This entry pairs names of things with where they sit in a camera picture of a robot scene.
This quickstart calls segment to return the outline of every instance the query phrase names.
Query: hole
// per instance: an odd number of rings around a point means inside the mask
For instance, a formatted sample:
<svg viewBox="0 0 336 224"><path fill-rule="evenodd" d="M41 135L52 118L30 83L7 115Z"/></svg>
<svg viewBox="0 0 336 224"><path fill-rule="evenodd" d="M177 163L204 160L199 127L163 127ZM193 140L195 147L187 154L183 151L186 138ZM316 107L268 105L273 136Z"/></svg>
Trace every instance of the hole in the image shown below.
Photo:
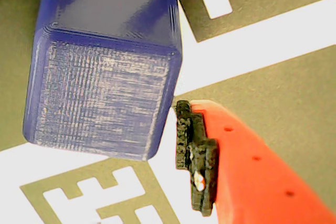
<svg viewBox="0 0 336 224"><path fill-rule="evenodd" d="M252 159L255 160L255 161L260 161L260 160L261 160L261 157L259 157L259 156L254 156L254 157L252 157Z"/></svg>
<svg viewBox="0 0 336 224"><path fill-rule="evenodd" d="M289 190L286 191L286 196L293 197L294 195L295 193L293 191L289 191Z"/></svg>
<svg viewBox="0 0 336 224"><path fill-rule="evenodd" d="M233 131L233 128L231 128L231 127L224 127L224 131Z"/></svg>

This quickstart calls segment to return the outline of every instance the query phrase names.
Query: cube side face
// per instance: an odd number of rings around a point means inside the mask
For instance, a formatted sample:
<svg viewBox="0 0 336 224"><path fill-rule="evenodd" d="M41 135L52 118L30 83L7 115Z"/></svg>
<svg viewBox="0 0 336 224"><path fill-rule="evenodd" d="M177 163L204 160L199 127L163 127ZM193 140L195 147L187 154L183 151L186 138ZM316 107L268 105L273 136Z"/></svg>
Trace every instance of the cube side face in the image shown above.
<svg viewBox="0 0 336 224"><path fill-rule="evenodd" d="M44 32L36 38L24 136L32 143L147 160L159 146L181 66L170 48Z"/></svg>
<svg viewBox="0 0 336 224"><path fill-rule="evenodd" d="M52 28L178 48L177 0L43 0Z"/></svg>

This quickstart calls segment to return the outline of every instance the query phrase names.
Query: blue cube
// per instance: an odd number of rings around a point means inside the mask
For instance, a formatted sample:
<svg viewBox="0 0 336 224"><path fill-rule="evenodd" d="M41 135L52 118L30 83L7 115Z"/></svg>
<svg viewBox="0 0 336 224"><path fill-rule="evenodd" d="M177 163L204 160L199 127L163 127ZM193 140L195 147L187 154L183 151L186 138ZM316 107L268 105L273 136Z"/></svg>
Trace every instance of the blue cube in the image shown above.
<svg viewBox="0 0 336 224"><path fill-rule="evenodd" d="M182 63L177 0L41 0L31 62L28 141L148 160Z"/></svg>

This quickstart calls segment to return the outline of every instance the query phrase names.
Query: black rubber pad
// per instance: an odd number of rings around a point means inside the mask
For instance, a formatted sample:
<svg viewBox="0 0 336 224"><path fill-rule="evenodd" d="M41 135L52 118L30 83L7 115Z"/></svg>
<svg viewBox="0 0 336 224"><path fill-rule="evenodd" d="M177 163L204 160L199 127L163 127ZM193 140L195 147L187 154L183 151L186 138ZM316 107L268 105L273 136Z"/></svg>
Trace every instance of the black rubber pad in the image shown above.
<svg viewBox="0 0 336 224"><path fill-rule="evenodd" d="M206 137L203 116L192 113L188 101L177 102L176 116L176 168L190 172L192 208L210 216L217 193L217 142ZM196 172L205 180L201 191L195 185Z"/></svg>

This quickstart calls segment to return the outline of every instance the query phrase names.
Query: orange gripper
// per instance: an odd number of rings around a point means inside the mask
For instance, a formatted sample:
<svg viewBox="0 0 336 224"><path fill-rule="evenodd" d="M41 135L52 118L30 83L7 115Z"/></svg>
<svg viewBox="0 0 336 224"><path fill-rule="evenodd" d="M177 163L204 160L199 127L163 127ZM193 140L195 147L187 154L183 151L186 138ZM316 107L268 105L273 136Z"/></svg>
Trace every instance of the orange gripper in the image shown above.
<svg viewBox="0 0 336 224"><path fill-rule="evenodd" d="M336 224L316 193L236 116L212 101L191 106L219 146L219 224Z"/></svg>

